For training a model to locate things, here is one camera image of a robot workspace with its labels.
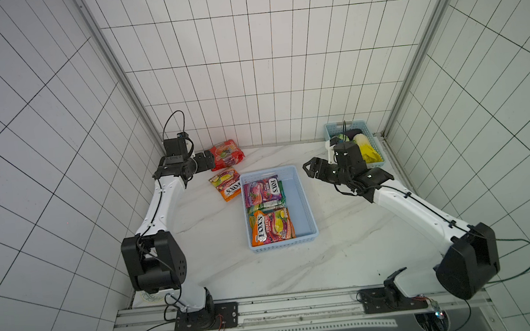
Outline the red candy bag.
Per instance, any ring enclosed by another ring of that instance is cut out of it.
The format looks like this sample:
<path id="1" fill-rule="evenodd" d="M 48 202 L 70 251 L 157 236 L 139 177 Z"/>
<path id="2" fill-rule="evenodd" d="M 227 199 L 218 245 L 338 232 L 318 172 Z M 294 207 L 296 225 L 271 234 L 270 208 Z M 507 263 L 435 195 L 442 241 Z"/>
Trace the red candy bag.
<path id="1" fill-rule="evenodd" d="M 213 172 L 237 165 L 245 158 L 245 154 L 233 139 L 213 146 L 210 152 L 215 161 Z"/>

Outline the orange Fox's candy bag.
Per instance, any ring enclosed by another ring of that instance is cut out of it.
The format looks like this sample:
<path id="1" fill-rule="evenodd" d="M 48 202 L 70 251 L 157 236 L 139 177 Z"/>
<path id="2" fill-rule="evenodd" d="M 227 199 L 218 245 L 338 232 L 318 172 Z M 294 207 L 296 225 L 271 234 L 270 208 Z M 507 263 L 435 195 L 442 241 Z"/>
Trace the orange Fox's candy bag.
<path id="1" fill-rule="evenodd" d="M 229 167 L 224 171 L 214 175 L 209 180 L 210 184 L 220 193 L 221 197 L 229 202 L 236 198 L 241 192 L 240 174 Z"/>

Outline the light blue plastic basket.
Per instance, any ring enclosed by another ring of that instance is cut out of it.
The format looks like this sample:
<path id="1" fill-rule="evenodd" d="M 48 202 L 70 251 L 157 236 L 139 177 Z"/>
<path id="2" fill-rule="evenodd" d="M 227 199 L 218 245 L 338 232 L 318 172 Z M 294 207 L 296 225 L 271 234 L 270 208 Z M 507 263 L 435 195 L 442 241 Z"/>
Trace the light blue plastic basket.
<path id="1" fill-rule="evenodd" d="M 253 247 L 251 245 L 252 230 L 249 223 L 249 214 L 246 210 L 244 200 L 243 185 L 249 182 L 258 181 L 271 176 L 278 176 L 279 181 L 282 181 L 283 190 L 285 192 L 286 202 L 282 208 L 288 208 L 292 224 L 294 226 L 296 238 L 292 240 L 280 241 L 277 243 L 267 244 L 262 247 Z M 311 207 L 306 199 L 298 171 L 295 166 L 280 166 L 277 168 L 270 168 L 267 170 L 259 170 L 251 173 L 242 174 L 240 176 L 241 193 L 243 198 L 243 207 L 245 210 L 247 239 L 249 248 L 253 252 L 268 251 L 274 248 L 287 247 L 290 245 L 300 244 L 311 241 L 319 235 L 319 230 L 316 221 L 313 217 Z"/>

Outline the green snack bag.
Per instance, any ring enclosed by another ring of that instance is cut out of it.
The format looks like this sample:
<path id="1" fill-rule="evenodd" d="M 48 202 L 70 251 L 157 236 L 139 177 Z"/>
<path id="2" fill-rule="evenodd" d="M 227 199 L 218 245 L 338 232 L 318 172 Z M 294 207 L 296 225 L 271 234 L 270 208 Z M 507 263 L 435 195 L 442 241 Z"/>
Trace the green snack bag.
<path id="1" fill-rule="evenodd" d="M 264 211 L 264 212 L 269 212 L 269 211 L 273 211 L 274 209 L 280 209 L 282 207 L 284 207 L 286 204 L 286 197 L 285 197 L 285 191 L 283 190 L 283 185 L 282 185 L 282 181 L 279 181 L 279 185 L 280 187 L 282 188 L 282 191 L 283 191 L 283 199 L 280 200 L 280 201 L 273 201 L 272 203 L 263 203 L 263 204 L 260 204 L 258 206 L 253 206 L 251 208 L 247 208 L 246 207 L 246 210 L 247 210 L 247 213 L 249 215 L 252 215 L 254 214 L 254 212 L 257 212 L 257 211 Z"/>

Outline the purple Fox's candy bag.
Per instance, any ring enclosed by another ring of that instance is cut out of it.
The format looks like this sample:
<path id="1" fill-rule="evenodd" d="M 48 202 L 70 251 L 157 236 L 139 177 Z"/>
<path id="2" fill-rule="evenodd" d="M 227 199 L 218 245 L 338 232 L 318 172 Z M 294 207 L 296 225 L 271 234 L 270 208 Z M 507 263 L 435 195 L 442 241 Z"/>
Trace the purple Fox's candy bag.
<path id="1" fill-rule="evenodd" d="M 280 187 L 278 176 L 246 183 L 243 185 L 243 190 L 247 208 L 283 199 L 283 191 Z"/>

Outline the pink yellow Fox's bag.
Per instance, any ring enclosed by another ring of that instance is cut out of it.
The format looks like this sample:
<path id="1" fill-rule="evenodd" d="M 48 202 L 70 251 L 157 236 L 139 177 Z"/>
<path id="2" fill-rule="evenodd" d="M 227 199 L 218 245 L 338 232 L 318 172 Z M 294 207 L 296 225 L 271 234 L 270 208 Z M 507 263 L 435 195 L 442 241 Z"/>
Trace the pink yellow Fox's bag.
<path id="1" fill-rule="evenodd" d="M 249 223 L 252 230 L 251 245 L 253 247 L 262 247 L 296 238 L 294 226 L 286 207 L 268 212 L 256 211 L 249 216 Z"/>

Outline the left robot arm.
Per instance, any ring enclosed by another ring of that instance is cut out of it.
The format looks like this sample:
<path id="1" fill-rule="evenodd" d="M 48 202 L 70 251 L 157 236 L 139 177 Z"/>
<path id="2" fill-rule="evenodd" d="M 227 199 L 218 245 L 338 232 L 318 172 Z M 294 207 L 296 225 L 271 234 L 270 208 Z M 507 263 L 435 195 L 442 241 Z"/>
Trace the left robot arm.
<path id="1" fill-rule="evenodd" d="M 178 312 L 211 316 L 214 300 L 208 289 L 186 280 L 187 259 L 172 233 L 179 202 L 195 175 L 215 166 L 210 151 L 194 152 L 189 134 L 182 131 L 164 142 L 165 156 L 153 173 L 154 194 L 134 236 L 121 243 L 133 289 L 146 294 L 178 291 L 171 302 Z"/>

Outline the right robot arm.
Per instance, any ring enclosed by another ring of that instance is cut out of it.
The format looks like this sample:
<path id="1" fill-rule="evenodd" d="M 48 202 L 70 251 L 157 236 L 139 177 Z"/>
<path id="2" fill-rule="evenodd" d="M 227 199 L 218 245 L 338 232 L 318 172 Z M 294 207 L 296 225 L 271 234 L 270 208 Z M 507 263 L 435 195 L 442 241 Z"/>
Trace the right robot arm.
<path id="1" fill-rule="evenodd" d="M 470 300 L 501 270 L 496 234 L 485 224 L 470 225 L 409 191 L 390 172 L 368 167 L 359 146 L 340 142 L 334 158 L 312 158 L 303 164 L 308 177 L 346 187 L 346 195 L 379 205 L 413 226 L 437 254 L 417 267 L 403 266 L 383 283 L 396 306 L 403 299 L 447 292 Z"/>

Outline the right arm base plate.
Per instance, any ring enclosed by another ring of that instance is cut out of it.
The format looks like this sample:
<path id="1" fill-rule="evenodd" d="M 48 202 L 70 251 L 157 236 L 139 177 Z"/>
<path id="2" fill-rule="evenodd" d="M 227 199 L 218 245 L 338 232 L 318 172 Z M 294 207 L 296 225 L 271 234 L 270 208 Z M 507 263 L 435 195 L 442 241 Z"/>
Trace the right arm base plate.
<path id="1" fill-rule="evenodd" d="M 398 291 L 385 287 L 359 290 L 356 300 L 362 304 L 365 314 L 385 314 L 428 308 L 426 300 L 406 298 Z"/>

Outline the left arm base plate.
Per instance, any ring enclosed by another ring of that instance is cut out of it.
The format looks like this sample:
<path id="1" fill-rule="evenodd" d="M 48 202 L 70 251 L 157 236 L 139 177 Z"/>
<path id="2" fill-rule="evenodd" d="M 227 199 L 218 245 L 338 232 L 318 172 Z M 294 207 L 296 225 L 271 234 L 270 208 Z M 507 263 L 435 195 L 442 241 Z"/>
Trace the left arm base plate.
<path id="1" fill-rule="evenodd" d="M 238 326 L 238 302 L 217 303 L 191 313 L 179 312 L 174 331 L 208 331 Z"/>

